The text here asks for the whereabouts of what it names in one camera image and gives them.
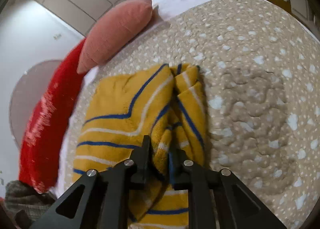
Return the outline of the yellow striped knit sweater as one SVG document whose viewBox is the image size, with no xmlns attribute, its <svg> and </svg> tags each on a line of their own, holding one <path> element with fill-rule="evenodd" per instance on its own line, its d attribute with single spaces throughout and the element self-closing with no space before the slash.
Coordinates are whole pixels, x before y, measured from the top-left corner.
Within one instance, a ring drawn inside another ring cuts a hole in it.
<svg viewBox="0 0 320 229">
<path fill-rule="evenodd" d="M 72 179 L 128 159 L 145 135 L 151 139 L 152 161 L 159 175 L 168 172 L 171 144 L 195 163 L 205 163 L 206 113 L 197 66 L 163 64 L 103 78 L 78 137 Z"/>
</svg>

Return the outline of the red embroidered pillow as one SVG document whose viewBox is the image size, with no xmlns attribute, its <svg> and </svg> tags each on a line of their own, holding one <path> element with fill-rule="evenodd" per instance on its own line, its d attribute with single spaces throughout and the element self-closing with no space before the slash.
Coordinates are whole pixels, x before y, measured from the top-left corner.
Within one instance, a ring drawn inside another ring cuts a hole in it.
<svg viewBox="0 0 320 229">
<path fill-rule="evenodd" d="M 84 78 L 76 71 L 83 45 L 81 41 L 58 66 L 23 135 L 18 179 L 40 194 L 57 182 L 63 137 Z"/>
</svg>

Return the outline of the grey houndstooth cloth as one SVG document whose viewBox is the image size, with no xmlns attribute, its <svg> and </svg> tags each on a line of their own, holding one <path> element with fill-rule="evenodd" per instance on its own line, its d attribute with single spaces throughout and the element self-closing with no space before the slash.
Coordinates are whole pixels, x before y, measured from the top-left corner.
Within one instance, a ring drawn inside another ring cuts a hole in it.
<svg viewBox="0 0 320 229">
<path fill-rule="evenodd" d="M 33 187 L 19 180 L 5 186 L 4 206 L 12 217 L 24 211 L 31 222 L 35 222 L 57 200 L 51 193 L 38 193 Z"/>
</svg>

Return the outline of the round white headboard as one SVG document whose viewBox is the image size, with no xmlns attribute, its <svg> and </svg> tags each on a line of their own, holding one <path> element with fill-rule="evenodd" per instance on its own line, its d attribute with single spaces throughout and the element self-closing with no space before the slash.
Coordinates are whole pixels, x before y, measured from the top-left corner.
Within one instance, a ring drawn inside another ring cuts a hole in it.
<svg viewBox="0 0 320 229">
<path fill-rule="evenodd" d="M 18 149 L 34 107 L 46 91 L 61 60 L 46 60 L 29 68 L 16 83 L 10 98 L 9 125 Z"/>
</svg>

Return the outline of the pink knit cushion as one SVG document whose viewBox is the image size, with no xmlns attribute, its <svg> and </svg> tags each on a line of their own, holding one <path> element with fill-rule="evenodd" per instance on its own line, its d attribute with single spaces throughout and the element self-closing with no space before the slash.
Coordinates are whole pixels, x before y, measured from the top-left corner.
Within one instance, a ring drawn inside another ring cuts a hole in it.
<svg viewBox="0 0 320 229">
<path fill-rule="evenodd" d="M 88 72 L 112 59 L 148 25 L 152 14 L 152 0 L 126 0 L 108 11 L 87 35 L 77 73 Z"/>
</svg>

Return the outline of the wall switch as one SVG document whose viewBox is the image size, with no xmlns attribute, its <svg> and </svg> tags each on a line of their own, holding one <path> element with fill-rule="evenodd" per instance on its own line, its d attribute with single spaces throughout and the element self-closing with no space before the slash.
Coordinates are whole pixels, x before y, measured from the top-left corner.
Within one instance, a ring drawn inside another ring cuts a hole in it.
<svg viewBox="0 0 320 229">
<path fill-rule="evenodd" d="M 54 40 L 58 40 L 58 39 L 60 39 L 62 37 L 62 35 L 59 33 L 59 34 L 55 34 L 54 36 L 53 36 L 53 38 L 54 38 Z"/>
</svg>

